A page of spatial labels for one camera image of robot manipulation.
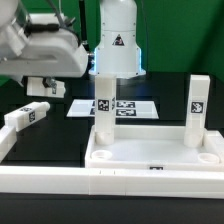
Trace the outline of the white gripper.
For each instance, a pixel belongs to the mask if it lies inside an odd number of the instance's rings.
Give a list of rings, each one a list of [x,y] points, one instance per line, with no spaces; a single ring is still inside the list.
[[[24,76],[47,77],[42,84],[57,92],[56,77],[81,77],[88,55],[78,38],[67,30],[25,35],[16,19],[0,25],[0,75],[18,82]]]

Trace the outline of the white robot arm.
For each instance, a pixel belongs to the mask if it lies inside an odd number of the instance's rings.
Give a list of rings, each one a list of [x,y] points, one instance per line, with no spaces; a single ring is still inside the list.
[[[99,3],[101,39],[90,52],[86,35],[76,34],[63,13],[30,14],[21,0],[0,0],[0,75],[25,84],[30,96],[56,98],[65,94],[63,78],[144,75],[135,1]]]

